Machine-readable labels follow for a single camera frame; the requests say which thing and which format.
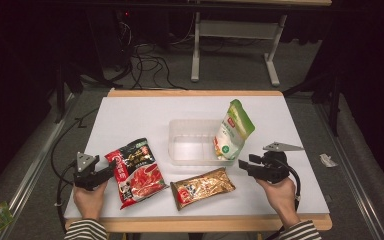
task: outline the orange noodle package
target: orange noodle package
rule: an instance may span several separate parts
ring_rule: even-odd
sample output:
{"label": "orange noodle package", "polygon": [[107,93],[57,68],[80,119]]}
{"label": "orange noodle package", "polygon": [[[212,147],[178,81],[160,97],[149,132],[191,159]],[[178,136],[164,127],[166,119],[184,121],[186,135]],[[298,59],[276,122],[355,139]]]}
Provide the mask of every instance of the orange noodle package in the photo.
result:
{"label": "orange noodle package", "polygon": [[122,202],[121,209],[138,203],[167,188],[146,138],[137,139],[105,155],[116,161],[114,176]]}
{"label": "orange noodle package", "polygon": [[223,167],[196,177],[171,182],[170,185],[178,211],[191,203],[236,189],[227,177],[226,168]]}

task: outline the food package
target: food package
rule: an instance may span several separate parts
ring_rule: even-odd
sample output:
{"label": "food package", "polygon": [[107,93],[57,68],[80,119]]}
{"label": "food package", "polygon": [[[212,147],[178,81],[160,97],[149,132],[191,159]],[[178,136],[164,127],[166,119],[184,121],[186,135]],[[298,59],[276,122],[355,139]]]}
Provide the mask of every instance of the food package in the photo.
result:
{"label": "food package", "polygon": [[255,126],[242,108],[241,102],[238,99],[231,101],[213,141],[218,159],[236,159],[245,145],[245,140],[254,130]]}
{"label": "food package", "polygon": [[196,201],[236,189],[226,173],[226,168],[170,183],[177,210]]}
{"label": "food package", "polygon": [[116,161],[114,176],[122,202],[121,209],[167,188],[146,138],[137,139],[105,155]]}

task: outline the table leg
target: table leg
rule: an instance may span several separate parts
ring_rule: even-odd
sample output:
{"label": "table leg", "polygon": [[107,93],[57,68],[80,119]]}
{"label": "table leg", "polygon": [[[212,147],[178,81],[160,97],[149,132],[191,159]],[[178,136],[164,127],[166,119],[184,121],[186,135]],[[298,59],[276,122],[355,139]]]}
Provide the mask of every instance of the table leg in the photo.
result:
{"label": "table leg", "polygon": [[192,82],[199,81],[199,26],[201,21],[201,14],[195,13],[195,44],[192,58]]}
{"label": "table leg", "polygon": [[277,87],[280,85],[279,78],[277,77],[276,69],[274,68],[273,58],[276,53],[277,46],[279,45],[280,37],[282,36],[283,28],[285,27],[287,15],[282,15],[279,20],[278,27],[276,29],[273,46],[269,54],[264,54],[264,60],[266,62],[267,71],[269,72],[270,81],[273,86]]}

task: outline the small white paper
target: small white paper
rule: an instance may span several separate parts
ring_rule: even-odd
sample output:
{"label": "small white paper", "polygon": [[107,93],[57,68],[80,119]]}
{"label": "small white paper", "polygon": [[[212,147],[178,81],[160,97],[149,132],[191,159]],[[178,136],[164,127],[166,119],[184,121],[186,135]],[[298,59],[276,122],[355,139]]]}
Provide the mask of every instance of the small white paper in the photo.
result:
{"label": "small white paper", "polygon": [[326,167],[336,167],[338,164],[330,159],[330,156],[326,154],[321,154],[320,155],[320,160]]}

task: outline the green and white package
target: green and white package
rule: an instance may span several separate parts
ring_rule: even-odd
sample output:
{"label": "green and white package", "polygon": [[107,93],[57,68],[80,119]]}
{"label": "green and white package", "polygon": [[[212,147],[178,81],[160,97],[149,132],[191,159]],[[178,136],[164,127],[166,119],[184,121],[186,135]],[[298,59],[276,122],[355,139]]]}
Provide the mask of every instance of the green and white package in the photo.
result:
{"label": "green and white package", "polygon": [[254,130],[255,126],[242,108],[242,103],[238,99],[231,101],[226,116],[214,137],[214,148],[218,159],[236,159],[245,145],[245,140]]}

